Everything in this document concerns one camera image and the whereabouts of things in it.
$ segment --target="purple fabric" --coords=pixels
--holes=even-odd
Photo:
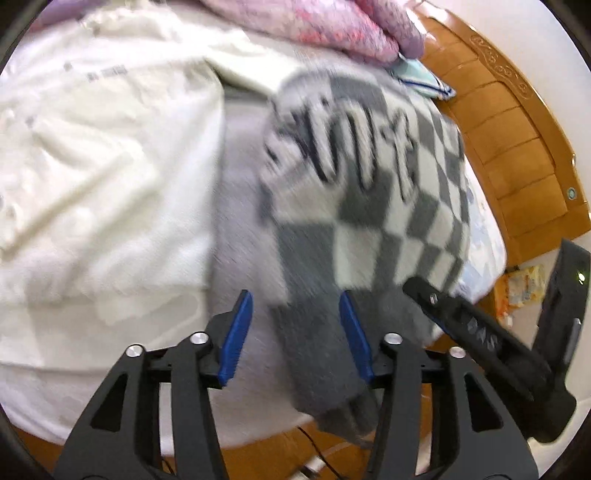
[[[391,65],[422,56],[424,38],[397,0],[200,0],[243,27]]]
[[[29,31],[42,30],[53,24],[80,18],[88,11],[105,4],[107,0],[53,0],[31,24]]]

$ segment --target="checkered sock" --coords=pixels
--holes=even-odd
[[[449,290],[466,259],[461,136],[431,102],[377,71],[303,73],[273,107],[259,270],[295,406],[320,424],[335,409],[368,418],[339,296],[356,292],[372,337],[430,342],[430,322],[400,286],[420,275]]]

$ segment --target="metal screw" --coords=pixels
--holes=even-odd
[[[197,332],[192,334],[189,340],[195,345],[203,345],[209,340],[209,335],[205,332]]]
[[[453,346],[449,349],[449,354],[453,358],[464,358],[466,356],[466,351],[461,346]]]
[[[402,336],[397,333],[386,333],[384,341],[389,345],[400,345],[402,343]]]
[[[141,345],[129,346],[125,351],[125,354],[131,357],[140,356],[142,353],[144,353],[144,347],[142,347]]]

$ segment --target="wooden bed frame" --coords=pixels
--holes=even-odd
[[[421,61],[457,96],[437,102],[459,126],[514,267],[591,230],[569,141],[535,89],[486,38],[426,1]]]

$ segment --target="white wall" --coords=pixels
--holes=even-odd
[[[568,34],[540,0],[431,0],[462,18],[522,71],[554,114],[577,155],[577,170],[591,200],[591,72]],[[591,251],[591,233],[576,241]],[[544,263],[551,271],[556,252],[528,264]],[[515,314],[515,333],[531,343],[539,306]],[[583,333],[567,386],[579,408],[563,437],[555,444],[530,442],[540,474],[560,456],[591,407],[591,305],[587,304]]]

